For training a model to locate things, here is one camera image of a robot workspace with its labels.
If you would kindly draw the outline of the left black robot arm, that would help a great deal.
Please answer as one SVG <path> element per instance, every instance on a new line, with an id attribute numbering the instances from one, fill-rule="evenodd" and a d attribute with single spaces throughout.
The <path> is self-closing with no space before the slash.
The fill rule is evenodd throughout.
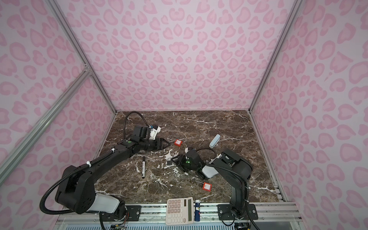
<path id="1" fill-rule="evenodd" d="M 95 183 L 113 167 L 139 152 L 163 150 L 170 146 L 158 138 L 160 127 L 135 126 L 133 133 L 121 140 L 107 154 L 79 167 L 70 166 L 64 173 L 55 195 L 55 201 L 77 214 L 103 212 L 123 218 L 125 202 L 114 196 L 97 193 Z"/>

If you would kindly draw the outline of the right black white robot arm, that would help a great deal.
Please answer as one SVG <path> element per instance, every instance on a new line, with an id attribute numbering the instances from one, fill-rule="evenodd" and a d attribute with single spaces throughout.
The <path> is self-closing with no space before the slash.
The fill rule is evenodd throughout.
<path id="1" fill-rule="evenodd" d="M 220 220 L 254 220 L 254 211 L 249 204 L 249 180 L 253 165 L 234 151 L 225 148 L 210 162 L 199 155 L 200 149 L 189 147 L 185 154 L 179 154 L 171 161 L 184 173 L 195 173 L 201 180 L 220 175 L 231 186 L 232 196 L 228 205 L 217 205 Z"/>

